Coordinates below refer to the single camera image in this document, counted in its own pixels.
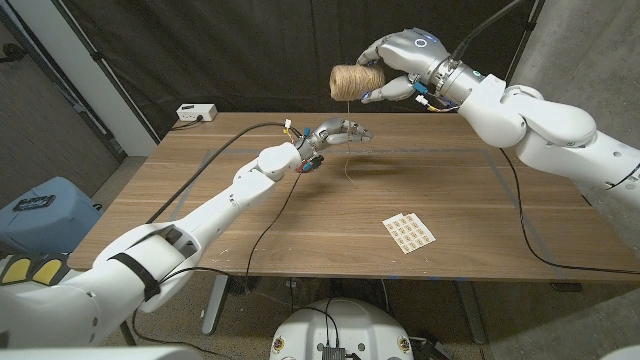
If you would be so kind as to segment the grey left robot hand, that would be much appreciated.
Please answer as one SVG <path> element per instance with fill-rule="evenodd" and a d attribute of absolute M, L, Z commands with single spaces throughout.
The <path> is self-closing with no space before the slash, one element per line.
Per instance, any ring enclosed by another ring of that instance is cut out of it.
<path fill-rule="evenodd" d="M 312 158 L 333 145 L 349 141 L 369 142 L 373 134 L 362 125 L 341 117 L 331 118 L 307 135 L 299 138 L 295 147 L 302 160 Z"/>

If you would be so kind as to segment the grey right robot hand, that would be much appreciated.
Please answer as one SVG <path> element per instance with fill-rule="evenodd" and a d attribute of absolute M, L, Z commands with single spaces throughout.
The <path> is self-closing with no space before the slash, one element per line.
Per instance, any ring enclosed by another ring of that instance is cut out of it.
<path fill-rule="evenodd" d="M 415 84 L 433 89 L 437 98 L 461 105 L 484 80 L 484 76 L 466 64 L 454 62 L 441 41 L 429 32 L 413 28 L 385 35 L 364 50 L 357 63 L 386 66 L 404 72 L 384 86 L 367 91 L 362 103 L 399 101 L 416 91 Z"/>

